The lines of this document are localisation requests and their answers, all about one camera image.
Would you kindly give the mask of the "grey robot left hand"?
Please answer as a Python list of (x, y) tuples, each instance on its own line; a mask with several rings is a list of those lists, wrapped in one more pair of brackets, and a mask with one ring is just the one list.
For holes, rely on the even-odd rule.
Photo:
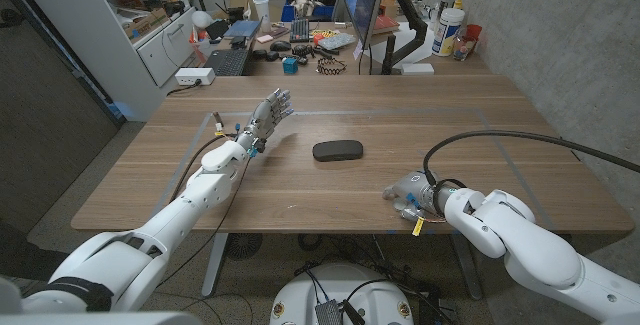
[(258, 104), (235, 142), (247, 151), (258, 148), (258, 152), (263, 152), (266, 139), (271, 136), (275, 127), (294, 112), (290, 108), (290, 98), (289, 90), (277, 89), (269, 94)]

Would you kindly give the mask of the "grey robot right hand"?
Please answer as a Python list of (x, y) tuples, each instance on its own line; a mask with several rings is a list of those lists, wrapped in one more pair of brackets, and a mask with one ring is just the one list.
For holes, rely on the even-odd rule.
[(393, 208), (407, 220), (419, 217), (442, 216), (433, 204), (433, 185), (424, 171), (413, 171), (386, 187), (382, 198), (391, 202)]

